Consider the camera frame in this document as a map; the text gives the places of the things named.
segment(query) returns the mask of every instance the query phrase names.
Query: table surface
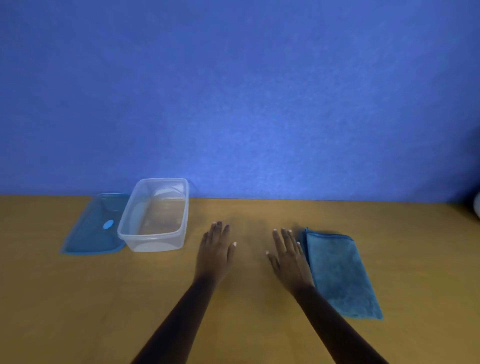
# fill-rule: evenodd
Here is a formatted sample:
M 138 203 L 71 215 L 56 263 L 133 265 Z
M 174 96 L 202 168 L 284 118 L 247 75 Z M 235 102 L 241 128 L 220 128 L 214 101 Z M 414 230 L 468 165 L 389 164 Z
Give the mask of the table surface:
M 88 197 L 0 196 L 0 361 L 129 363 L 191 283 L 212 221 L 235 262 L 188 363 L 333 363 L 265 250 L 273 228 L 356 242 L 385 319 L 351 325 L 390 363 L 478 363 L 480 220 L 454 205 L 191 199 L 182 249 L 60 255 Z

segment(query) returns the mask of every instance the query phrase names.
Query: microfiber cloth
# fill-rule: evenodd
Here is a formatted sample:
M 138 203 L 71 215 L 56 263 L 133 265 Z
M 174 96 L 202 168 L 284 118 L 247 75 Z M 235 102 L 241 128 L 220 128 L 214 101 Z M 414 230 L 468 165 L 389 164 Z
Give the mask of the microfiber cloth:
M 339 314 L 352 318 L 383 319 L 352 238 L 305 229 L 301 240 L 315 287 Z

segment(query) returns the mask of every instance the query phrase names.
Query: wall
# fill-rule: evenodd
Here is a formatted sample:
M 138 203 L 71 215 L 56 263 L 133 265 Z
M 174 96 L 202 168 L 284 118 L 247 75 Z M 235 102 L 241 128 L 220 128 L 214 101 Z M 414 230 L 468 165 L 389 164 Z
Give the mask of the wall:
M 0 193 L 455 201 L 478 0 L 4 0 Z

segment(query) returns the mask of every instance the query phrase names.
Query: plastic lid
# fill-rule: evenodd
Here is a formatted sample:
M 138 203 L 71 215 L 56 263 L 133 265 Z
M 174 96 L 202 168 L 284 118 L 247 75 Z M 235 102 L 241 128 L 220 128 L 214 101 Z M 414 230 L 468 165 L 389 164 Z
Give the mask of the plastic lid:
M 125 242 L 117 227 L 129 194 L 98 194 L 87 205 L 60 250 L 63 254 L 92 255 L 119 251 Z

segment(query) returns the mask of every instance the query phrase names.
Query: person's left hand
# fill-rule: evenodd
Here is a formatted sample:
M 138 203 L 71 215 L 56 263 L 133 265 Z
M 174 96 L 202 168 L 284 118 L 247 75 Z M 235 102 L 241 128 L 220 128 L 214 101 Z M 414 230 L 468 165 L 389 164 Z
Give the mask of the person's left hand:
M 222 231 L 222 222 L 214 222 L 210 230 L 203 235 L 197 255 L 195 279 L 212 279 L 217 285 L 227 274 L 232 263 L 237 243 L 228 244 L 230 226 L 225 225 Z

